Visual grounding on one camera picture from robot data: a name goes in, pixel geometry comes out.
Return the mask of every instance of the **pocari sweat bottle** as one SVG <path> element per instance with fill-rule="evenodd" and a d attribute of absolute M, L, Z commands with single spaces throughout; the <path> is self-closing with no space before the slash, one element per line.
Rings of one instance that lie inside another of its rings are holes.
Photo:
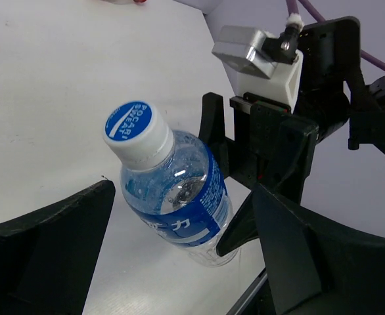
<path fill-rule="evenodd" d="M 152 104 L 117 108 L 104 139 L 122 162 L 121 187 L 134 212 L 156 233 L 198 263 L 221 266 L 215 246 L 233 217 L 223 175 L 209 148 L 184 131 L 172 131 Z"/>

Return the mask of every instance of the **white bottle cap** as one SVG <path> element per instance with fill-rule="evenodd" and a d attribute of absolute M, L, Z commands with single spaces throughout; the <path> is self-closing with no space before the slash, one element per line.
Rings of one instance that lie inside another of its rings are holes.
<path fill-rule="evenodd" d="M 162 163 L 173 147 L 173 132 L 152 104 L 139 100 L 117 108 L 103 129 L 104 140 L 121 162 L 136 171 Z"/>

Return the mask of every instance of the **blue label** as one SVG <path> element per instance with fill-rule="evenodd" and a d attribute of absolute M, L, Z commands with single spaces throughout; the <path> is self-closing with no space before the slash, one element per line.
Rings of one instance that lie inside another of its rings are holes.
<path fill-rule="evenodd" d="M 166 215 L 148 215 L 133 209 L 157 234 L 180 247 L 193 247 L 211 240 L 228 214 L 230 203 L 225 181 L 212 153 L 208 148 L 207 151 L 208 176 L 200 193 L 190 203 Z"/>
<path fill-rule="evenodd" d="M 115 141 L 132 139 L 142 133 L 152 119 L 147 103 L 136 101 L 117 108 L 105 125 L 106 135 Z"/>

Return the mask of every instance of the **screw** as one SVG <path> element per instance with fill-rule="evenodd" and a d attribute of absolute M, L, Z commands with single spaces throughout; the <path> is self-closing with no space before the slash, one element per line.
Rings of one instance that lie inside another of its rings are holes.
<path fill-rule="evenodd" d="M 280 45 L 280 48 L 284 51 L 287 51 L 290 48 L 290 43 L 288 41 L 284 41 L 282 45 Z"/>

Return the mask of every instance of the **white table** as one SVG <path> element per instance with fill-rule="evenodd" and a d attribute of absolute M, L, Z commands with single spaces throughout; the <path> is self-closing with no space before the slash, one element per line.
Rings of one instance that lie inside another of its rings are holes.
<path fill-rule="evenodd" d="M 134 98 L 198 134 L 202 95 L 233 95 L 212 45 L 202 13 L 170 0 L 0 0 L 0 222 L 102 175 L 116 185 L 86 314 L 225 314 L 264 266 L 258 241 L 204 268 L 157 238 L 128 209 L 101 138 L 107 115 Z M 238 209 L 248 192 L 227 185 Z"/>

